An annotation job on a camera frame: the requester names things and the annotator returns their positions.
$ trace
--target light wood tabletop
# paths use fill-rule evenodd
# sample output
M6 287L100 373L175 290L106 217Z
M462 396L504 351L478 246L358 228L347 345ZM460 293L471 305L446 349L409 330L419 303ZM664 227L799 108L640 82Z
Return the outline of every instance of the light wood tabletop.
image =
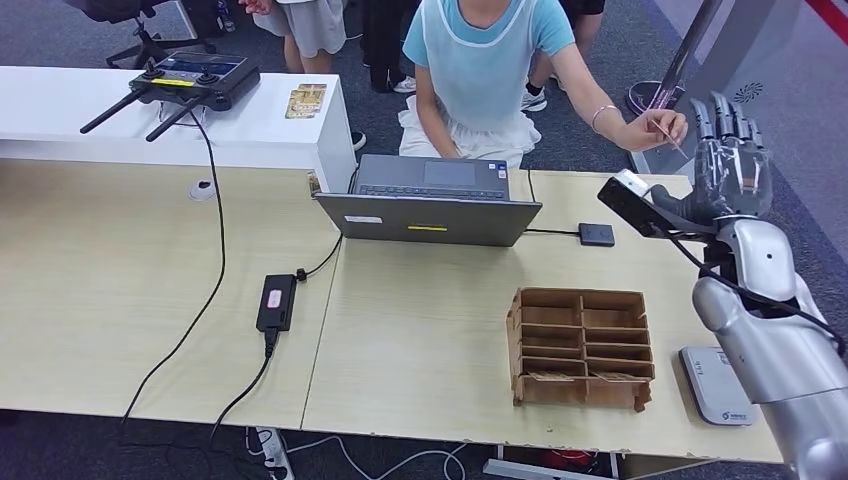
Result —
M529 199L512 172L513 199ZM305 430L778 462L762 416L747 428L698 417L679 362L716 345L691 305L694 266L643 239L597 199L605 174L533 172L545 204L532 227L608 223L614 248L525 234L513 248L345 240L336 267ZM672 193L684 177L647 177ZM505 316L519 287L644 293L656 364L653 400L632 409L514 407Z
M173 348L220 268L203 167L0 160L0 408L120 416ZM267 274L316 266L336 233L306 173L219 169L221 290L133 416L211 423L256 375ZM335 261L297 287L258 388L226 423L299 428Z

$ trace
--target wooden organizer box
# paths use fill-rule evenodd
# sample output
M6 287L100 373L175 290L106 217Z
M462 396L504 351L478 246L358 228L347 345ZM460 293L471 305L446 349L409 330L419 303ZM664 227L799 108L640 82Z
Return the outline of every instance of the wooden organizer box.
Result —
M651 400L641 293L522 288L506 317L513 403L629 407Z

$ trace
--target robot finger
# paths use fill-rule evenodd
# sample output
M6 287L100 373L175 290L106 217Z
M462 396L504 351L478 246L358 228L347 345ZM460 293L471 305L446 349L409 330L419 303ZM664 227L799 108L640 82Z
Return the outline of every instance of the robot finger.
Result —
M730 104L727 97L718 93L712 92L713 103L716 111L716 133L718 138L725 138L733 135L733 123L730 118Z
M698 128L698 141L715 138L713 124L710 122L710 113L707 111L707 106L704 102L697 99L690 99L689 103L695 110L695 124Z
M736 138L747 141L751 139L751 127L748 125L748 119L745 118L745 112L742 110L742 105L736 102L730 102L730 111L733 113L733 133Z
M756 120L748 120L748 126L751 127L751 141L754 142L758 150L765 148L763 145L763 134L760 132L760 126Z

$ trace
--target small black box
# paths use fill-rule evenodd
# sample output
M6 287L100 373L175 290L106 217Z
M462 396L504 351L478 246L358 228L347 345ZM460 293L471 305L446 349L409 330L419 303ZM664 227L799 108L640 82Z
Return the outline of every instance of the small black box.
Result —
M297 280L294 275L265 277L259 315L256 317L257 330L264 332L267 328L276 328L279 332L289 331L296 287Z
M615 237L612 234L612 225L581 223L577 227L580 232L580 245L591 247L615 246Z

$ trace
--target laptop lid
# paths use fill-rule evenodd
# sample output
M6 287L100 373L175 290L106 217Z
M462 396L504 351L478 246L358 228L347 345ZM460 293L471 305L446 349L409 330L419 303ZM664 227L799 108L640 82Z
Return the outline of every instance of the laptop lid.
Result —
M319 193L347 238L511 247L541 203Z

